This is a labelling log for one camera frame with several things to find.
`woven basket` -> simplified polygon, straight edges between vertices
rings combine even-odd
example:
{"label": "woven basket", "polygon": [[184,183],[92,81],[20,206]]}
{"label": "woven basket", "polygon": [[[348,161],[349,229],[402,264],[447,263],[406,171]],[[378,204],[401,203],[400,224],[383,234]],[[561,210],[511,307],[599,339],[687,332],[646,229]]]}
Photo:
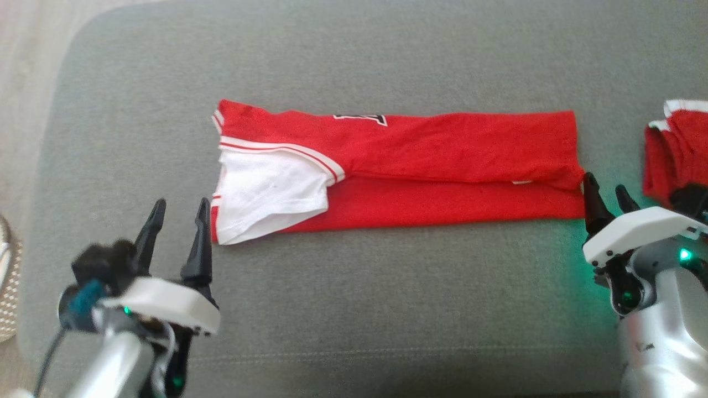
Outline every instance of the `woven basket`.
{"label": "woven basket", "polygon": [[12,237],[7,221],[0,217],[0,244],[3,243],[9,246],[4,254],[0,253],[0,267],[7,267],[4,280],[0,280],[0,341],[15,336],[17,332],[17,295],[22,258],[22,243]]}

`white fabric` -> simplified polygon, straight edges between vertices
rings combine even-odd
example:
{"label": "white fabric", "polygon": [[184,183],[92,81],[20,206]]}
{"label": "white fabric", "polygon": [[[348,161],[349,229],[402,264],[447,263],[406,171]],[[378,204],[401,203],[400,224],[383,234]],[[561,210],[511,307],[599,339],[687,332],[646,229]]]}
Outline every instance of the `white fabric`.
{"label": "white fabric", "polygon": [[658,128],[661,131],[671,131],[671,128],[668,126],[668,122],[666,121],[666,119],[649,122],[649,127]]}
{"label": "white fabric", "polygon": [[708,101],[675,99],[664,103],[664,114],[667,118],[679,109],[708,112]]}
{"label": "white fabric", "polygon": [[327,182],[327,186],[332,186],[334,183],[344,179],[344,169],[342,169],[342,166],[340,166],[336,161],[318,151],[315,151],[314,149],[303,147],[298,144],[289,144],[285,142],[253,142],[222,136],[219,148],[227,151],[231,150],[250,153],[285,151],[304,157],[305,159],[312,161],[312,163],[316,166],[319,166],[326,173],[331,174],[330,180]]}
{"label": "white fabric", "polygon": [[222,148],[219,161],[219,244],[262,237],[327,211],[331,176],[306,157],[285,150]]}

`basketball jersey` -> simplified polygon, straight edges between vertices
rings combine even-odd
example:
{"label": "basketball jersey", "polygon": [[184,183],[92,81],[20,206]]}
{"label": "basketball jersey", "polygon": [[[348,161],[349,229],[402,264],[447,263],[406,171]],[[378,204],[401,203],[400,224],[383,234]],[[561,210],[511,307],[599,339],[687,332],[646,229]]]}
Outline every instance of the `basketball jersey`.
{"label": "basketball jersey", "polygon": [[223,100],[212,235],[582,217],[575,118],[270,113]]}
{"label": "basketball jersey", "polygon": [[708,101],[675,99],[664,103],[666,119],[649,123],[644,195],[671,206],[671,193],[690,183],[708,185]]}

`black cable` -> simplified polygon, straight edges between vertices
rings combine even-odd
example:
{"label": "black cable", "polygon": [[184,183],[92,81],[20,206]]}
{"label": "black cable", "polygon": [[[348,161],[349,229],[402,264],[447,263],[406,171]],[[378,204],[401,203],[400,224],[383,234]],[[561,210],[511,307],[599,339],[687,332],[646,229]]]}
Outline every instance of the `black cable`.
{"label": "black cable", "polygon": [[49,372],[49,365],[52,362],[52,357],[54,356],[54,353],[57,348],[59,348],[59,345],[62,343],[64,335],[67,334],[67,330],[68,329],[66,327],[62,326],[57,332],[57,334],[54,335],[54,340],[52,340],[52,343],[47,349],[44,362],[42,363],[42,367],[40,369],[40,374],[37,376],[37,384],[35,385],[34,393],[35,398],[39,398],[40,393],[42,392],[42,387],[45,384],[45,379],[47,378],[47,373]]}

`red and white stripe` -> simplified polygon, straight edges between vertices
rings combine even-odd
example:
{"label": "red and white stripe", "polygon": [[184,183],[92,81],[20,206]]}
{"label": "red and white stripe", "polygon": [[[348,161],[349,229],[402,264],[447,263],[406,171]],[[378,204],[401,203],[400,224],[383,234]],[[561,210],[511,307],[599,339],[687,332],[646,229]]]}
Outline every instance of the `red and white stripe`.
{"label": "red and white stripe", "polygon": [[342,166],[340,166],[332,158],[312,148],[303,147],[302,145],[290,144],[286,142],[253,142],[241,140],[239,138],[226,137],[223,135],[222,132],[222,128],[224,126],[224,116],[218,110],[214,112],[214,115],[212,116],[212,121],[214,122],[214,125],[219,131],[219,134],[221,135],[221,140],[219,142],[219,148],[221,150],[247,153],[286,151],[312,161],[320,169],[330,174],[330,186],[335,183],[338,183],[339,181],[342,181],[345,177],[344,169],[342,168]]}
{"label": "red and white stripe", "polygon": [[[708,113],[708,101],[675,99],[664,103],[664,115],[667,118],[670,118],[671,114],[677,110]],[[649,127],[654,127],[661,131],[671,131],[671,126],[666,119],[649,122]]]}

